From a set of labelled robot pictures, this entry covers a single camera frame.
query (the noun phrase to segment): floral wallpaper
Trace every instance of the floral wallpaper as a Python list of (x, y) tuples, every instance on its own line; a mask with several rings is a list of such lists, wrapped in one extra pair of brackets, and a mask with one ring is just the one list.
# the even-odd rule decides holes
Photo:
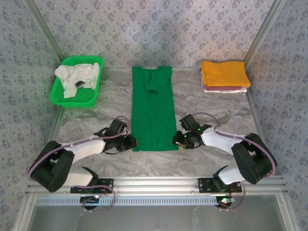
[(273, 0), (35, 0), (66, 56), (105, 67), (242, 60)]
[(308, 230), (308, 2), (288, 0), (248, 68), (262, 131)]
[(2, 0), (0, 9), (0, 231), (9, 231), (54, 121), (57, 63), (21, 0)]

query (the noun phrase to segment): black mounting plate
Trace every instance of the black mounting plate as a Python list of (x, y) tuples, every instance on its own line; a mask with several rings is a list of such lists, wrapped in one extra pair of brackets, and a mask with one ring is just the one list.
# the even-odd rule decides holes
[[(106, 185), (113, 189), (114, 179), (112, 178), (98, 178), (96, 185)], [(111, 190), (105, 189), (107, 194), (112, 193)], [(71, 187), (71, 193), (77, 194), (104, 194), (104, 188), (94, 188), (94, 189), (81, 189), (77, 187)]]
[(219, 191), (218, 188), (213, 183), (213, 178), (198, 178), (198, 182), (196, 183), (196, 187), (199, 188), (199, 193), (233, 193), (231, 191), (231, 187), (236, 190), (236, 192), (241, 193), (242, 187), (240, 182), (234, 182), (226, 188), (224, 191)]

